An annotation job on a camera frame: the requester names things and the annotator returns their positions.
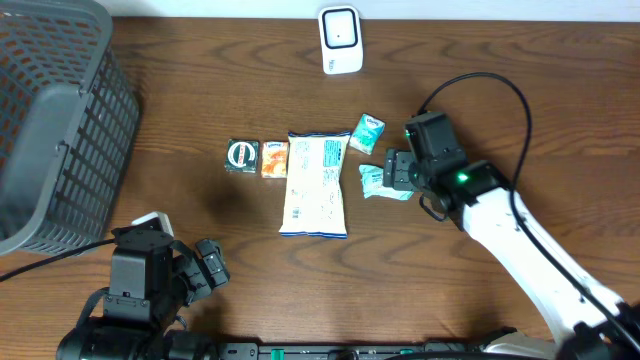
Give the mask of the green soft wipes pack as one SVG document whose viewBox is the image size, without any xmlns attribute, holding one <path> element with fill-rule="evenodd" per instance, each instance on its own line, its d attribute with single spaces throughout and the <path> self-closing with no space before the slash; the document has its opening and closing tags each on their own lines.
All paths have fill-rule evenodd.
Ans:
<svg viewBox="0 0 640 360">
<path fill-rule="evenodd" d="M 394 200 L 407 201 L 413 196 L 412 191 L 399 191 L 383 185 L 383 169 L 374 165 L 359 166 L 361 184 L 365 199 L 379 196 Z"/>
</svg>

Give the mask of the teal white Kleenex tissue pack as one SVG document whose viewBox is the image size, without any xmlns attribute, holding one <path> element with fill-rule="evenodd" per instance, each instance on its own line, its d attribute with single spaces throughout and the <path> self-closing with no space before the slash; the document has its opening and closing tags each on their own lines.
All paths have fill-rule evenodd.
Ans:
<svg viewBox="0 0 640 360">
<path fill-rule="evenodd" d="M 383 121 L 369 114 L 363 114 L 351 135 L 349 145 L 364 154 L 371 155 L 385 126 Z"/>
</svg>

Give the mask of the cream wipes pack blue edges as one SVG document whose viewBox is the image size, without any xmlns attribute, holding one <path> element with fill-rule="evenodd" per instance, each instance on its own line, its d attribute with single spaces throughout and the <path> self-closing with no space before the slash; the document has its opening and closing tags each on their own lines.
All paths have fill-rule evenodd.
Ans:
<svg viewBox="0 0 640 360">
<path fill-rule="evenodd" d="M 347 237 L 340 178 L 350 137 L 349 131 L 288 134 L 282 236 Z"/>
</svg>

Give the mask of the orange tissue pack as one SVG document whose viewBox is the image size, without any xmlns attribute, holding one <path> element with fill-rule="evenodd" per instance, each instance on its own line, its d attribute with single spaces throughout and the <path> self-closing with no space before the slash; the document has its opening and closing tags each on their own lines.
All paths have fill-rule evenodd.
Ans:
<svg viewBox="0 0 640 360">
<path fill-rule="evenodd" d="M 285 178 L 287 176 L 288 142 L 268 141 L 262 147 L 261 176 Z"/>
</svg>

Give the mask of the black healing ointment box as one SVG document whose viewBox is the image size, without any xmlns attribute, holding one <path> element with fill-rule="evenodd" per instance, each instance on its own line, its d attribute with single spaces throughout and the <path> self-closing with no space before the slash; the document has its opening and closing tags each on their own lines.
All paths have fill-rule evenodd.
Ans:
<svg viewBox="0 0 640 360">
<path fill-rule="evenodd" d="M 258 159 L 258 141 L 230 139 L 224 167 L 228 172 L 255 173 Z"/>
</svg>

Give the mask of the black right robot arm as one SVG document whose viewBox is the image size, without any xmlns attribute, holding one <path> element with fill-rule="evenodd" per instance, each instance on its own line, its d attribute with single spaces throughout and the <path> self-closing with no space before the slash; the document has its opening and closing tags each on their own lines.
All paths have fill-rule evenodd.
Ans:
<svg viewBox="0 0 640 360">
<path fill-rule="evenodd" d="M 526 293 L 552 341 L 504 330 L 471 347 L 484 359 L 636 359 L 639 309 L 581 267 L 488 161 L 470 163 L 451 121 L 427 112 L 405 125 L 407 151 L 386 153 L 383 184 L 420 193 L 420 206 L 485 247 Z"/>
</svg>

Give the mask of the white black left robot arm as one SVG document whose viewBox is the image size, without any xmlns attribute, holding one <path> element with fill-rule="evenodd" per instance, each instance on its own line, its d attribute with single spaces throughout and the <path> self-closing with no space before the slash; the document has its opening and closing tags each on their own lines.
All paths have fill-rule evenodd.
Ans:
<svg viewBox="0 0 640 360">
<path fill-rule="evenodd" d="M 179 311 L 230 281 L 220 244 L 191 249 L 147 221 L 113 231 L 110 284 L 94 292 L 61 340 L 62 360 L 218 359 L 207 336 L 185 329 Z"/>
</svg>

